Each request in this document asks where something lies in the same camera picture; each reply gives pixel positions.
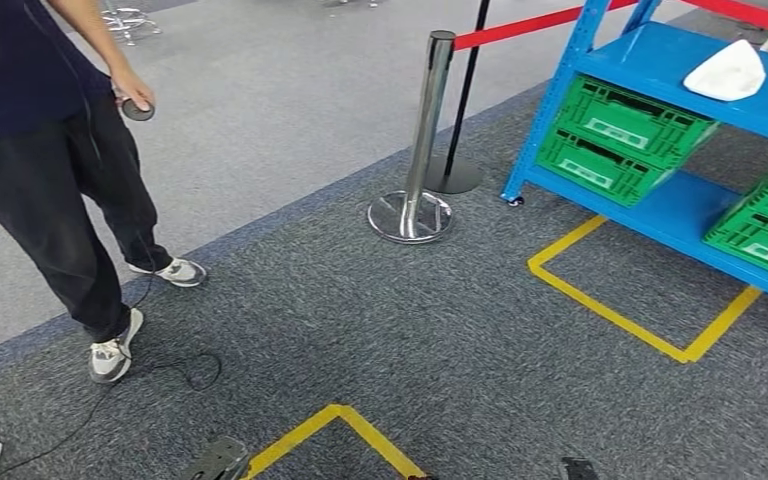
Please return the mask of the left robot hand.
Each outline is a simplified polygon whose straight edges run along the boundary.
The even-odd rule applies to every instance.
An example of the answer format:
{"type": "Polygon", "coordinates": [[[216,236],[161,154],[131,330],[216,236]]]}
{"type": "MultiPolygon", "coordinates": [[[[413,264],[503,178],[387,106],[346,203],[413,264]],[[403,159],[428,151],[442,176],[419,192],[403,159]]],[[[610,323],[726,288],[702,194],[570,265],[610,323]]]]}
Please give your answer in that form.
{"type": "Polygon", "coordinates": [[[250,455],[239,440],[222,436],[205,450],[179,475],[179,480],[238,480],[250,470],[250,455]]]}

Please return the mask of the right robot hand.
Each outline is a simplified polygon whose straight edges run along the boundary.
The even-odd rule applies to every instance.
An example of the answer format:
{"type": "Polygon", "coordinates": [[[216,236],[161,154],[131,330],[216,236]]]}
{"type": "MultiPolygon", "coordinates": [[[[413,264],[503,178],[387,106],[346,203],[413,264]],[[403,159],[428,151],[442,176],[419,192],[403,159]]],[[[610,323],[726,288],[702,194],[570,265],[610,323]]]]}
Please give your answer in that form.
{"type": "Polygon", "coordinates": [[[560,467],[561,480],[599,480],[599,475],[591,461],[584,458],[562,457],[560,467]]]}

